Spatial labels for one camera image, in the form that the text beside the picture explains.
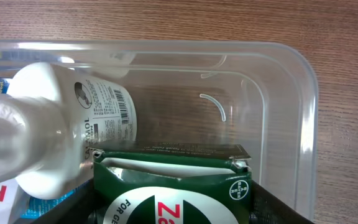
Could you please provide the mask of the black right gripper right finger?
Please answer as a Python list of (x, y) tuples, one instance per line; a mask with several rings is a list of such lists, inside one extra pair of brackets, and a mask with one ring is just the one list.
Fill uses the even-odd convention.
[(249, 224), (314, 224), (255, 181), (251, 184)]

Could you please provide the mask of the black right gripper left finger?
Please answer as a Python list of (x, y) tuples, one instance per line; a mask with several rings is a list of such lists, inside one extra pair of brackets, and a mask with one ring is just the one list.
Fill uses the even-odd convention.
[(93, 179), (31, 224), (95, 224), (96, 194)]

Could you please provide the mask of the blue VapoDrops box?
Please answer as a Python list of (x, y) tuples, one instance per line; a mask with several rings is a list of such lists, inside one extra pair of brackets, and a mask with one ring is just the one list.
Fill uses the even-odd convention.
[[(1, 94), (6, 94), (10, 80), (10, 78), (0, 78), (0, 96)], [(80, 187), (71, 190), (70, 192), (58, 199), (42, 200), (39, 198), (30, 197), (19, 186), (19, 199), (17, 202), (17, 204), (21, 207), (19, 218), (35, 220), (44, 215), (45, 213), (49, 212), (51, 209), (53, 209), (65, 199), (67, 199), (79, 188)]]

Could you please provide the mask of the white Panadol caplets box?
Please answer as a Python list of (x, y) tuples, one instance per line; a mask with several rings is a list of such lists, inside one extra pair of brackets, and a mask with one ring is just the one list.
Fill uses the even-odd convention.
[(19, 186), (14, 179), (0, 183), (0, 224), (14, 223), (20, 217), (21, 207), (17, 204)]

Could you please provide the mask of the white dropper bottle clear cap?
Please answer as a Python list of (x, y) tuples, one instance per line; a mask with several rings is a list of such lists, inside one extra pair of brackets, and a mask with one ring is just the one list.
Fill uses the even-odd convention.
[(0, 97), (0, 182), (59, 198), (93, 176), (93, 145), (133, 140), (129, 92), (109, 80), (45, 62), (19, 70)]

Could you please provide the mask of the green balm box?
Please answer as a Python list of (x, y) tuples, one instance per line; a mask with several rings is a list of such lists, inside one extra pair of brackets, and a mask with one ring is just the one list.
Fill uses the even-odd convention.
[(106, 141), (92, 147), (99, 223), (247, 223), (252, 173), (238, 144)]

